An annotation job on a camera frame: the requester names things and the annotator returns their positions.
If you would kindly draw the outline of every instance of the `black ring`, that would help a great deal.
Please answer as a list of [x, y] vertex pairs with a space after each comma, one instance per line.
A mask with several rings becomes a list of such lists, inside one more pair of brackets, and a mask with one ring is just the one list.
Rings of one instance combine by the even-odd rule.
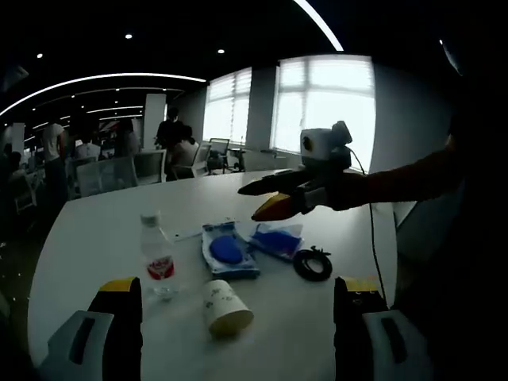
[[[294, 255], [293, 267], [294, 270], [302, 278], [310, 280], [311, 282], [322, 282], [327, 280], [332, 275], [332, 263], [326, 256], [329, 256], [329, 252], [323, 252], [317, 250], [315, 246], [310, 250], [300, 250]], [[323, 271], [315, 272], [310, 268], [309, 260], [316, 260], [323, 266]]]

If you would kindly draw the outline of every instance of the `pillar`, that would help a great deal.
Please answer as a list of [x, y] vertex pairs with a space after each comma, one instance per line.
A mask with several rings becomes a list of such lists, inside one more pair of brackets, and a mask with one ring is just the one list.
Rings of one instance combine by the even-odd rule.
[[13, 123], [12, 145], [13, 152], [21, 153], [22, 163], [28, 160], [28, 158], [25, 160], [23, 155], [23, 151], [25, 150], [25, 123]]
[[252, 69], [245, 137], [247, 148], [254, 150], [270, 148], [277, 70], [275, 65]]
[[12, 144], [13, 139], [13, 126], [9, 125], [2, 130], [0, 135], [0, 154], [3, 153], [4, 148], [7, 144]]
[[146, 94], [144, 104], [143, 149], [155, 149], [155, 139], [159, 124], [164, 120], [166, 94]]

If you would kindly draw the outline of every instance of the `black cable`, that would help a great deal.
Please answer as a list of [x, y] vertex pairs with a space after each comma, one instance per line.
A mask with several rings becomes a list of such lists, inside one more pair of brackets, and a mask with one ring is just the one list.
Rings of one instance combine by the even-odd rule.
[[[329, 252], [323, 252], [323, 250], [317, 250], [315, 246], [311, 247], [310, 250], [299, 250], [296, 252], [293, 258], [294, 270], [302, 278], [307, 279], [311, 282], [322, 282], [327, 280], [332, 275], [332, 263], [326, 257], [329, 256]], [[316, 260], [319, 262], [323, 270], [318, 272], [309, 266], [310, 260]]]
[[[351, 153], [355, 156], [355, 159], [356, 161], [358, 162], [358, 164], [360, 165], [360, 169], [362, 170], [362, 174], [365, 175], [365, 170], [364, 170], [364, 167], [362, 166], [362, 163], [360, 162], [360, 160], [358, 159], [358, 156], [355, 154], [355, 152], [352, 150], [352, 149], [349, 149], [349, 151], [351, 151]], [[374, 216], [372, 215], [372, 204], [369, 203], [368, 204], [368, 210], [371, 214], [371, 244], [372, 244], [372, 255], [374, 256], [374, 262], [375, 262], [375, 269], [377, 270], [378, 272], [378, 277], [379, 277], [379, 284], [381, 284], [381, 294], [383, 294], [383, 299], [386, 303], [388, 303], [387, 301], [387, 295], [385, 294], [384, 292], [384, 284], [383, 284], [383, 277], [381, 276], [381, 270], [379, 270], [379, 263], [378, 263], [378, 256], [377, 254], [375, 253], [375, 243], [374, 243]]]

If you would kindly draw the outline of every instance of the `paper cup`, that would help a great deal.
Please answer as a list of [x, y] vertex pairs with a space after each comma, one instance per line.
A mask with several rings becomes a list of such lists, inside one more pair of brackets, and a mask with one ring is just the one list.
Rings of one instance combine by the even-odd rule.
[[205, 285], [204, 301], [206, 326], [214, 336], [235, 335], [254, 318], [224, 280], [212, 280]]

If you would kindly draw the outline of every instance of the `blue sponge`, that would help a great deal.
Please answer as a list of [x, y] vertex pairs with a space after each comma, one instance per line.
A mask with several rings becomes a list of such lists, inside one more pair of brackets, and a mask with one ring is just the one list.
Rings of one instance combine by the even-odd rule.
[[210, 252], [213, 258], [226, 264], [239, 264], [243, 260], [233, 236], [215, 238], [210, 244]]

